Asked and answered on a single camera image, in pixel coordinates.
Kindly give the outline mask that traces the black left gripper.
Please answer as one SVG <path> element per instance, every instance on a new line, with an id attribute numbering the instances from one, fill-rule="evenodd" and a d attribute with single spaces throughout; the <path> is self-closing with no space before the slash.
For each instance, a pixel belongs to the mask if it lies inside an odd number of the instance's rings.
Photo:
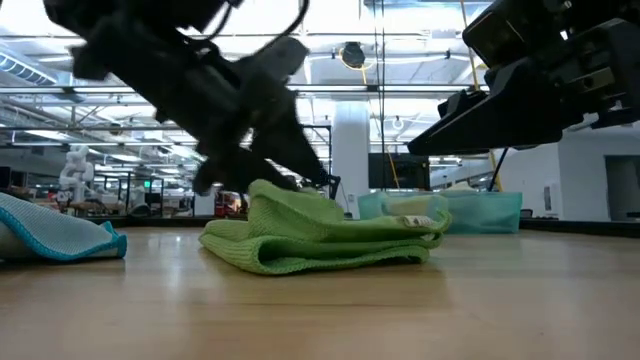
<path id="1" fill-rule="evenodd" d="M 155 119 L 174 121 L 198 141 L 205 161 L 193 179 L 196 193 L 207 193 L 215 183 L 245 192 L 256 180 L 294 191 L 297 186 L 269 160 L 314 186 L 331 183 L 298 122 L 295 94 L 287 88 L 308 53 L 299 40 L 285 36 L 237 61 L 212 49 L 185 73 Z M 251 150 L 239 148 L 249 131 Z"/>

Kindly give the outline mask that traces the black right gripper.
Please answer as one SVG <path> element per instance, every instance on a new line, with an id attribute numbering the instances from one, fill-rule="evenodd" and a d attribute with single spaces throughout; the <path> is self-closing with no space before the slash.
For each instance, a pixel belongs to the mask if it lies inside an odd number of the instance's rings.
<path id="1" fill-rule="evenodd" d="M 613 18 L 570 36 L 553 69 L 556 87 L 531 58 L 499 69 L 481 101 L 407 143 L 413 155 L 469 155 L 555 143 L 595 113 L 595 129 L 639 120 L 639 26 Z"/>

